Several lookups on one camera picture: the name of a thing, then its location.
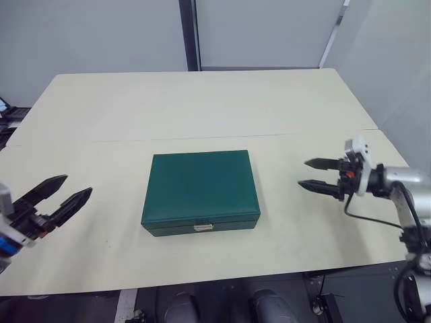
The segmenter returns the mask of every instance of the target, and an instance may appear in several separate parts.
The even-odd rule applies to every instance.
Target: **box latch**
[[[199,224],[193,226],[193,229],[195,229],[195,231],[207,231],[212,230],[213,228],[214,224]]]

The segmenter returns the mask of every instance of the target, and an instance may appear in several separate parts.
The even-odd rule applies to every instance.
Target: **gray wall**
[[[201,65],[318,67],[343,0],[196,0]]]
[[[429,0],[352,0],[334,67],[411,167],[431,173]]]
[[[1,0],[0,96],[32,106],[59,73],[186,71],[178,0]]]

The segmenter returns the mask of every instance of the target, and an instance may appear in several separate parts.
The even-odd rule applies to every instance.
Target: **green jewelry box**
[[[153,236],[252,229],[260,214],[247,150],[153,156],[141,220]]]

